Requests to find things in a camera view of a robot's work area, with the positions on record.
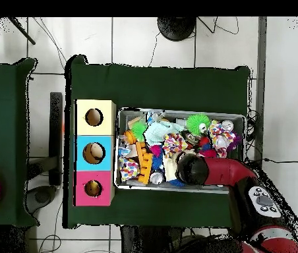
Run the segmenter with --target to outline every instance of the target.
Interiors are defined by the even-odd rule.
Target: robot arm
[[[242,240],[243,253],[298,253],[281,209],[241,162],[187,154],[179,160],[176,175],[184,183],[230,186],[233,232]]]

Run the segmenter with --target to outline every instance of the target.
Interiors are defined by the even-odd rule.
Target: orange toy
[[[136,142],[136,149],[141,168],[138,181],[143,184],[148,184],[152,170],[152,154],[146,152],[146,144],[144,142]]]
[[[125,131],[124,135],[127,137],[128,143],[129,144],[134,144],[136,142],[136,138],[130,130]]]

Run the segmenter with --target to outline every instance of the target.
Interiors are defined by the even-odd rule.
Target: green spiky ball
[[[207,115],[199,113],[198,115],[191,115],[187,118],[187,128],[191,134],[200,136],[199,124],[204,123],[206,128],[209,128],[211,121]]]
[[[135,138],[139,142],[144,142],[143,133],[147,129],[146,123],[144,121],[137,121],[133,124],[131,132],[133,132]]]

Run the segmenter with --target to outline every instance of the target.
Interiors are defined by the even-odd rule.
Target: pink box
[[[110,206],[115,192],[112,176],[113,171],[77,171],[75,206]],[[87,195],[84,186],[88,181],[98,181],[101,184],[99,196]]]

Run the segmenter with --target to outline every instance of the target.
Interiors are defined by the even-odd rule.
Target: yellow box
[[[114,135],[116,105],[111,100],[77,99],[76,119],[78,135]]]

